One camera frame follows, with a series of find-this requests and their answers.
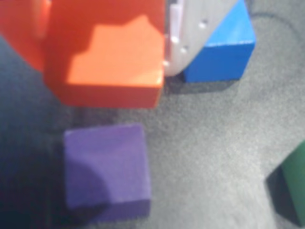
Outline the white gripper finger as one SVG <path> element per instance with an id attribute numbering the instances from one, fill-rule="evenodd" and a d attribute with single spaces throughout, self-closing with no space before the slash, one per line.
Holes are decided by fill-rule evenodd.
<path id="1" fill-rule="evenodd" d="M 169 5 L 164 75 L 182 72 L 237 3 L 235 0 L 178 0 Z"/>

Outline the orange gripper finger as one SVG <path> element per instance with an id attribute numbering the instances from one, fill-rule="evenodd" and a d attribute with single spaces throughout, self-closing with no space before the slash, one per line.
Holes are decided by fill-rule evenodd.
<path id="1" fill-rule="evenodd" d="M 50 15 L 49 0 L 2 0 L 0 35 L 38 71 L 44 67 L 43 40 Z"/>

